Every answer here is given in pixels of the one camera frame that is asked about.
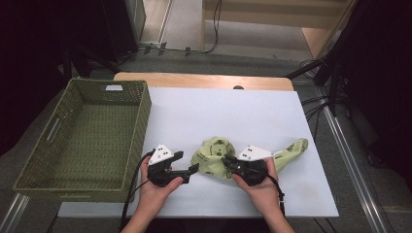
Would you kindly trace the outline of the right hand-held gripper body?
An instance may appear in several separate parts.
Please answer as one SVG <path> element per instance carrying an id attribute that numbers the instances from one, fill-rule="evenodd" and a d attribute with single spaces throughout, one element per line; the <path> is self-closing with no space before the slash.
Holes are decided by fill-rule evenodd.
<path id="1" fill-rule="evenodd" d="M 268 175 L 264 159 L 271 156 L 272 152 L 269 150 L 247 146 L 234 158 L 231 168 L 248 186 L 261 184 Z"/>

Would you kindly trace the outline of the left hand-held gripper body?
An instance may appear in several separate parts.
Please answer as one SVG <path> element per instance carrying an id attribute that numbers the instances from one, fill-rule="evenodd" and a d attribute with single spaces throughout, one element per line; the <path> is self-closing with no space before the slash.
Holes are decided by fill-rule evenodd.
<path id="1" fill-rule="evenodd" d="M 171 169 L 170 158 L 175 152 L 172 152 L 168 147 L 159 144 L 154 150 L 154 153 L 149 161 L 148 179 L 155 185 L 160 187 L 167 186 L 175 178 L 179 177 L 179 171 Z"/>

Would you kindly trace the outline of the green printed baby romper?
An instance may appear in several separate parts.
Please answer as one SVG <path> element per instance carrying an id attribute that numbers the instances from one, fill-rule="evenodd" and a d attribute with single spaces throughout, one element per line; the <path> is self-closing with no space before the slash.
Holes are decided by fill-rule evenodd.
<path id="1" fill-rule="evenodd" d="M 274 153 L 274 165 L 277 172 L 281 172 L 293 160 L 301 156 L 309 147 L 305 138 L 300 138 L 284 150 Z M 193 154 L 190 163 L 198 164 L 198 170 L 206 175 L 222 180 L 230 180 L 231 173 L 224 167 L 222 158 L 234 155 L 235 148 L 224 137 L 213 137 L 205 140 L 202 146 Z"/>

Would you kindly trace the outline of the green woven basket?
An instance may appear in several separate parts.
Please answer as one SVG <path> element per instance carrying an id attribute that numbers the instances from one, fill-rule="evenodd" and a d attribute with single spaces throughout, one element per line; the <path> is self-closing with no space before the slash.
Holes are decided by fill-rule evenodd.
<path id="1" fill-rule="evenodd" d="M 125 201 L 151 106 L 145 81 L 71 80 L 14 191 L 61 202 Z"/>

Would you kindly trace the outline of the person's right hand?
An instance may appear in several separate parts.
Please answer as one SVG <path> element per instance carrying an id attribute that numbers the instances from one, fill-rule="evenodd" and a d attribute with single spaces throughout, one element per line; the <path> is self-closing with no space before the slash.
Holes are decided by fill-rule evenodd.
<path id="1" fill-rule="evenodd" d="M 250 197 L 255 208 L 263 215 L 280 214 L 278 188 L 272 180 L 278 181 L 278 175 L 275 169 L 275 164 L 272 157 L 264 159 L 268 177 L 258 185 L 248 186 L 244 180 L 234 174 L 232 178 L 237 185 L 244 190 Z"/>

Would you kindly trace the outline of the person's left hand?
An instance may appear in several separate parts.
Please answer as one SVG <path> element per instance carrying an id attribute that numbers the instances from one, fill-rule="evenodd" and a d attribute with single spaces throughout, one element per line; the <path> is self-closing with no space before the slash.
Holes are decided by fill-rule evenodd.
<path id="1" fill-rule="evenodd" d="M 167 186 L 159 187 L 154 185 L 148 179 L 149 158 L 145 158 L 140 167 L 141 170 L 141 184 L 139 191 L 139 201 L 137 209 L 144 214 L 157 214 L 168 196 L 175 191 L 182 183 L 181 177 L 175 178 Z"/>

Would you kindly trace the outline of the white table board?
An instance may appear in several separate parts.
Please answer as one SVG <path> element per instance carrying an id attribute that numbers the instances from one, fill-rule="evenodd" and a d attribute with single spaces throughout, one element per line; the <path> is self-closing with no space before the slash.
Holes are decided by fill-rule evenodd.
<path id="1" fill-rule="evenodd" d="M 299 138 L 312 137 L 294 91 L 167 88 L 150 90 L 152 108 L 145 150 L 164 144 L 184 156 L 186 169 L 202 143 L 225 137 L 237 151 L 256 146 L 277 152 Z M 289 217 L 330 217 L 338 211 L 317 148 L 289 163 L 279 175 Z M 233 181 L 196 173 L 167 199 L 162 217 L 257 217 L 248 195 Z"/>

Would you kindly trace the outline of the black metal stand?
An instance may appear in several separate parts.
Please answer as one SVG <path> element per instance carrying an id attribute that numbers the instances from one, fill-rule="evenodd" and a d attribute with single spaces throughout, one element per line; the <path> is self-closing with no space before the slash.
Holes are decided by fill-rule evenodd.
<path id="1" fill-rule="evenodd" d="M 315 86 L 321 86 L 330 80 L 329 92 L 327 96 L 327 106 L 331 111 L 332 115 L 335 117 L 335 105 L 338 92 L 339 78 L 341 77 L 341 66 L 338 63 L 336 56 L 331 52 L 322 56 L 321 58 L 310 61 L 305 66 L 289 73 L 286 78 L 292 80 L 298 76 L 301 76 L 309 71 L 318 68 L 319 71 L 313 78 L 313 83 Z"/>
<path id="2" fill-rule="evenodd" d="M 64 45 L 62 47 L 62 75 L 65 79 L 72 79 L 72 68 L 75 68 L 81 77 L 89 78 L 93 68 L 88 61 L 93 60 L 107 68 L 112 73 L 117 74 L 120 68 L 110 63 L 97 53 L 89 50 L 83 45 Z"/>

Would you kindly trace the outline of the dark cabinet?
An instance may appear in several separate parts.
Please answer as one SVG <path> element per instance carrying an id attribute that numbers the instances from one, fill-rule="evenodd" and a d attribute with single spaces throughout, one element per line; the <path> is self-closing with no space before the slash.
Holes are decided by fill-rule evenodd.
<path id="1" fill-rule="evenodd" d="M 146 22 L 143 0 L 102 0 L 115 59 L 138 50 Z"/>

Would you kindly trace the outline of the light wooden furniture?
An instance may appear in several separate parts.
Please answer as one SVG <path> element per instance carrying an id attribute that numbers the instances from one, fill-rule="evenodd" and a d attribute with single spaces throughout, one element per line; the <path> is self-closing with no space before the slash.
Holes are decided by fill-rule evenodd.
<path id="1" fill-rule="evenodd" d="M 300 27 L 317 59 L 349 20 L 358 0 L 223 0 L 223 21 Z"/>

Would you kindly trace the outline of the black curtain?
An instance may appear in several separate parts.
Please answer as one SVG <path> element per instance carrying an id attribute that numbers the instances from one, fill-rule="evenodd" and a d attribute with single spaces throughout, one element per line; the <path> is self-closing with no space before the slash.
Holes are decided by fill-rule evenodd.
<path id="1" fill-rule="evenodd" d="M 333 54 L 369 153 L 412 192 L 412 0 L 358 0 Z"/>
<path id="2" fill-rule="evenodd" d="M 71 20 L 91 0 L 0 0 L 0 156 L 67 83 Z"/>

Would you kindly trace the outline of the aluminium rail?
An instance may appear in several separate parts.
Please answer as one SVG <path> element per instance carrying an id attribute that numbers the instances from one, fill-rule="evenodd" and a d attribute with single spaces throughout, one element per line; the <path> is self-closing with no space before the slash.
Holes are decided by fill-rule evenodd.
<path id="1" fill-rule="evenodd" d="M 24 213 L 30 198 L 17 193 L 12 199 L 11 205 L 5 217 L 0 223 L 0 233 L 14 233 L 19 220 Z"/>
<path id="2" fill-rule="evenodd" d="M 325 115 L 372 232 L 389 233 L 383 216 L 380 214 L 379 207 L 367 186 L 363 174 L 341 129 L 338 118 L 332 115 L 329 107 L 326 107 Z"/>

